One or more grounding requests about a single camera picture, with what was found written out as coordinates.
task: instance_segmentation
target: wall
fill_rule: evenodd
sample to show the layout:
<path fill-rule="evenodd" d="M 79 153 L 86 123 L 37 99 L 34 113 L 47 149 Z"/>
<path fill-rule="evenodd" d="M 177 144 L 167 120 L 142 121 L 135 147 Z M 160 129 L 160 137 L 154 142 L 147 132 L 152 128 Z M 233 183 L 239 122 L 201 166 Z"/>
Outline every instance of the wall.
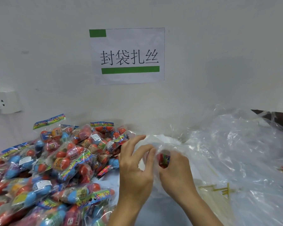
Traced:
<path fill-rule="evenodd" d="M 97 86 L 89 29 L 165 27 L 165 81 Z M 283 0 L 0 0 L 0 90 L 23 112 L 0 116 L 0 150 L 65 113 L 158 133 L 213 104 L 276 110 Z"/>

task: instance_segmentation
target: white power strip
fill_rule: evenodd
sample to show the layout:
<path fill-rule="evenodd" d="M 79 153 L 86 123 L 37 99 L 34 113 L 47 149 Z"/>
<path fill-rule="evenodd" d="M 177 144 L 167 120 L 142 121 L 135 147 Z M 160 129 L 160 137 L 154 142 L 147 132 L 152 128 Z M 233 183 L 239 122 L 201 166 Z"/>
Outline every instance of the white power strip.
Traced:
<path fill-rule="evenodd" d="M 21 106 L 15 91 L 0 92 L 0 111 L 2 114 L 11 114 L 21 111 Z"/>

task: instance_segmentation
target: forearm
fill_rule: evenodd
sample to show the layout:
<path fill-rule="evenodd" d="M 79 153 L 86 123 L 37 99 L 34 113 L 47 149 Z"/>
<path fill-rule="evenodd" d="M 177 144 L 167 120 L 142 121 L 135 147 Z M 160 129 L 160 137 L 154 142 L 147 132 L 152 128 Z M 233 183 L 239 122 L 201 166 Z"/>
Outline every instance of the forearm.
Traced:
<path fill-rule="evenodd" d="M 111 213 L 107 226 L 134 226 L 140 208 L 125 201 L 119 201 Z"/>
<path fill-rule="evenodd" d="M 223 226 L 210 207 L 198 194 L 189 194 L 179 202 L 193 226 Z"/>

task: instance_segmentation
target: hand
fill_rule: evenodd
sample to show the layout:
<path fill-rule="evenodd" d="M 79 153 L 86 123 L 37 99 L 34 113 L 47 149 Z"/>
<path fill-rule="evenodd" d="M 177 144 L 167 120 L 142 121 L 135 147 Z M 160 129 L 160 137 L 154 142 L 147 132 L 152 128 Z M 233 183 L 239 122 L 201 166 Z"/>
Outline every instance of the hand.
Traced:
<path fill-rule="evenodd" d="M 198 196 L 187 157 L 171 151 L 170 163 L 167 168 L 159 167 L 162 187 L 179 205 L 187 197 Z"/>
<path fill-rule="evenodd" d="M 153 145 L 140 146 L 133 154 L 135 145 L 146 138 L 139 135 L 122 145 L 119 156 L 119 202 L 125 208 L 140 210 L 151 194 L 153 187 L 153 167 L 156 149 Z M 139 169 L 139 161 L 148 152 L 146 168 Z"/>

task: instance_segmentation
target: green rectangle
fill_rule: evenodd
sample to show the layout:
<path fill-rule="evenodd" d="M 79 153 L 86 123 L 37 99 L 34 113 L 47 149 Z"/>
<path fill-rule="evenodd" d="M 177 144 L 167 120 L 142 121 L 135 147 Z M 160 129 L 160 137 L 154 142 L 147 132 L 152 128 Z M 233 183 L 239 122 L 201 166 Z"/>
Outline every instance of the green rectangle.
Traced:
<path fill-rule="evenodd" d="M 90 37 L 106 37 L 106 29 L 89 29 Z"/>
<path fill-rule="evenodd" d="M 102 74 L 159 72 L 159 66 L 102 68 Z"/>

